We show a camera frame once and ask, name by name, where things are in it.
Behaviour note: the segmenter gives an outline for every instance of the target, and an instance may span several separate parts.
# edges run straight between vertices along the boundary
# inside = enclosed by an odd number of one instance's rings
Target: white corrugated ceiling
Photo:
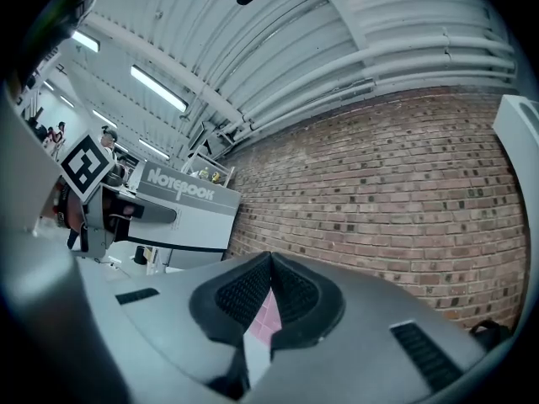
[[[147,153],[143,138],[175,167],[201,121],[247,139],[389,87],[510,85],[515,72],[484,0],[98,0],[80,30],[101,43],[99,53],[72,40],[61,48],[80,99],[134,152]],[[186,113],[131,77],[132,65]]]

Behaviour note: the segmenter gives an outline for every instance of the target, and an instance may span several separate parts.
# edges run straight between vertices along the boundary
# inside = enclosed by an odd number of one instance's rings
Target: brick wall
[[[463,327],[513,324],[527,251],[491,128],[502,93],[395,93],[232,154],[243,202],[228,255],[301,254],[397,283]]]

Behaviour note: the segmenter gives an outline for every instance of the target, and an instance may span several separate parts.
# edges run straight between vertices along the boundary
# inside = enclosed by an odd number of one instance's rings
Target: ceiling light fixture
[[[45,86],[47,88],[49,88],[51,91],[54,91],[54,88],[47,82],[47,81],[43,81],[43,83],[45,84]]]
[[[71,36],[78,43],[88,47],[93,52],[99,52],[99,42],[96,39],[92,39],[89,36],[83,35],[80,31],[76,31]]]
[[[129,152],[129,150],[127,148],[125,148],[124,146],[121,146],[117,142],[115,143],[115,147],[120,148],[123,152]]]
[[[137,66],[131,66],[131,75],[137,80],[142,82],[148,88],[150,88],[154,93],[157,93],[159,96],[164,98],[167,102],[172,104],[180,112],[185,112],[187,109],[187,103],[184,102],[181,98],[172,93],[168,88],[164,87],[161,83],[147,75]]]
[[[102,119],[105,123],[108,123],[110,125],[112,125],[115,129],[118,129],[118,126],[116,124],[114,124],[112,121],[110,121],[108,118],[104,117],[103,115],[101,115],[98,111],[96,111],[95,109],[92,111],[93,114],[96,116],[96,117],[99,117],[100,119]]]
[[[61,98],[64,102],[66,102],[69,106],[71,106],[72,108],[75,108],[75,105],[72,104],[72,103],[71,103],[69,100],[67,100],[65,97],[60,96],[60,98]]]
[[[156,152],[157,154],[159,154],[160,156],[163,156],[165,157],[167,160],[170,160],[170,156],[168,156],[167,154],[165,154],[164,152],[162,151],[159,151],[155,146],[151,146],[150,144],[148,144],[147,142],[143,141],[142,139],[139,139],[138,140],[143,146],[145,146],[146,148],[149,148],[150,150],[152,150],[153,152]]]

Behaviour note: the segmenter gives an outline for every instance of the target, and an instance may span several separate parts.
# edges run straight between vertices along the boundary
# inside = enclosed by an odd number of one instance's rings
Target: pipe
[[[300,104],[304,104],[310,100],[313,100],[317,96],[320,96],[327,91],[332,89],[342,87],[350,82],[350,79],[366,79],[372,77],[379,77],[381,75],[386,75],[392,72],[399,72],[408,69],[417,69],[421,67],[430,67],[430,66],[442,66],[450,64],[459,64],[465,66],[496,66],[504,69],[514,69],[514,63],[500,59],[498,57],[492,56],[450,56],[447,54],[442,54],[440,56],[421,56],[413,57],[407,59],[401,59],[397,61],[389,61],[388,63],[382,63],[377,66],[367,67],[362,69],[359,72],[355,72],[352,75],[349,75],[343,79],[338,79],[332,82],[327,82],[321,87],[315,88],[313,90],[307,91],[294,100],[290,101],[286,105],[274,110],[273,112],[267,114],[264,118],[255,121],[250,126],[253,129],[258,129],[259,127],[269,123],[270,121],[278,118],[279,115],[283,115]]]
[[[506,51],[509,53],[514,52],[512,46],[496,42],[494,40],[483,39],[483,38],[472,38],[466,36],[427,36],[420,37],[416,39],[400,39],[400,40],[384,40],[372,44],[372,46],[366,50],[359,50],[347,56],[341,57],[337,60],[331,61],[328,64],[319,67],[308,74],[299,77],[295,81],[289,83],[284,88],[274,93],[272,96],[268,97],[266,100],[249,110],[243,116],[243,121],[248,121],[254,115],[259,114],[264,109],[267,109],[269,106],[277,102],[278,100],[284,98],[288,94],[294,93],[295,91],[304,88],[311,82],[328,75],[331,72],[338,71],[346,66],[358,63],[365,60],[366,58],[372,58],[377,56],[383,56],[385,54],[391,54],[394,52],[402,51],[414,51],[425,48],[431,48],[436,46],[449,47],[450,45],[460,46],[460,47],[469,47],[469,48],[481,48],[481,49],[490,49],[498,51]],[[243,122],[241,120],[234,122],[226,126],[223,129],[224,133],[230,133],[236,128],[238,128]]]
[[[406,82],[406,81],[413,81],[414,79],[423,79],[427,77],[499,77],[499,78],[514,78],[515,75],[510,73],[504,73],[504,72],[491,72],[491,71],[482,71],[482,70],[461,70],[461,71],[454,71],[454,72],[443,72],[443,71],[437,71],[437,72],[424,72],[424,73],[412,73],[410,75],[402,75],[399,77],[392,77],[389,79],[384,79],[382,81],[377,81],[376,86],[380,87],[383,85],[388,85],[396,82]],[[268,124],[259,127],[256,130],[245,130],[242,133],[237,136],[237,139],[234,142],[234,146],[236,146],[240,141],[245,140],[248,137],[254,136],[261,132],[262,130],[269,129],[272,125],[276,125],[282,121],[285,121],[289,118],[293,118],[296,115],[299,115],[303,112],[307,112],[308,110],[312,108],[316,108],[319,106],[323,106],[326,103],[332,102],[335,99],[340,98],[341,96],[356,93],[358,91],[367,89],[369,87],[375,86],[374,82],[369,82],[368,84],[361,85],[359,87],[354,88],[347,88],[346,90],[337,92],[335,94],[332,94],[330,96],[327,96],[325,98],[321,98],[319,100],[316,100],[314,102],[311,102],[309,104],[306,104],[302,106],[299,109],[296,109],[289,114],[285,114],[281,116],[280,118],[277,118],[273,121],[270,121]]]

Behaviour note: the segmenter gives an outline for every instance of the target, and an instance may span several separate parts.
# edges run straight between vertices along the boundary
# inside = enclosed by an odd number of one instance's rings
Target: pink object
[[[281,329],[277,302],[270,290],[264,303],[260,307],[249,331],[262,343],[270,345],[271,336]]]

